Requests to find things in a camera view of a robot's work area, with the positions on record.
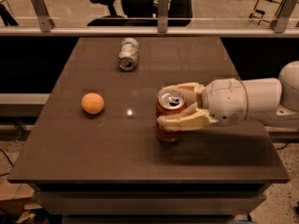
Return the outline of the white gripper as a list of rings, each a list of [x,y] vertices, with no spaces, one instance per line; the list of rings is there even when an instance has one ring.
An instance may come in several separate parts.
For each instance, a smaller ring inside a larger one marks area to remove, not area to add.
[[[216,79],[206,86],[198,82],[180,83],[162,87],[158,94],[164,91],[180,92],[189,105],[178,114],[157,118],[159,126],[168,132],[195,131],[211,124],[231,126],[247,115],[246,89],[234,78]]]

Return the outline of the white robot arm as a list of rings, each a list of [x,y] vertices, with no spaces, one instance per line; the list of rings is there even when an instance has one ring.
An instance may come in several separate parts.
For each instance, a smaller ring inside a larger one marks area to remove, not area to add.
[[[187,107],[160,115],[158,126],[168,132],[195,131],[208,126],[231,126],[257,120],[270,127],[299,125],[299,62],[286,64],[277,78],[216,79],[207,85],[180,83],[158,94],[175,91]]]

